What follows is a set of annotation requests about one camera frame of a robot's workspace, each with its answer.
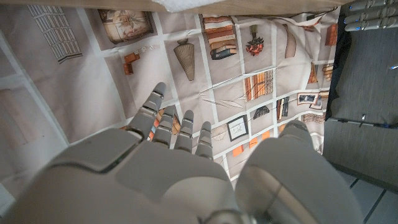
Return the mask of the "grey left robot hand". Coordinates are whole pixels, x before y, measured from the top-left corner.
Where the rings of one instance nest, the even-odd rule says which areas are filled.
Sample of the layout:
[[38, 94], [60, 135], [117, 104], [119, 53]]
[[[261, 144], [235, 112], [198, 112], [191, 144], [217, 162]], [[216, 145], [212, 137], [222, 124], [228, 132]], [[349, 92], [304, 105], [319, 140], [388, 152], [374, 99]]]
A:
[[397, 28], [397, 0], [356, 1], [349, 6], [345, 31]]

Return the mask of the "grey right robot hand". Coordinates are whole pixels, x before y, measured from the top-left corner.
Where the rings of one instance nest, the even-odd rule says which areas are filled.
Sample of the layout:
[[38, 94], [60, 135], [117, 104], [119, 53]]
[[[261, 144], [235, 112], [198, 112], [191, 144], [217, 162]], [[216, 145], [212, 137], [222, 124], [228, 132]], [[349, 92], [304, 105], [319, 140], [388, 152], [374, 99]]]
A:
[[236, 184], [213, 160], [211, 125], [192, 144], [193, 112], [172, 140], [174, 109], [152, 125], [158, 83], [125, 129], [65, 149], [31, 181], [3, 223], [361, 223], [344, 178], [313, 148], [306, 125], [261, 141]]

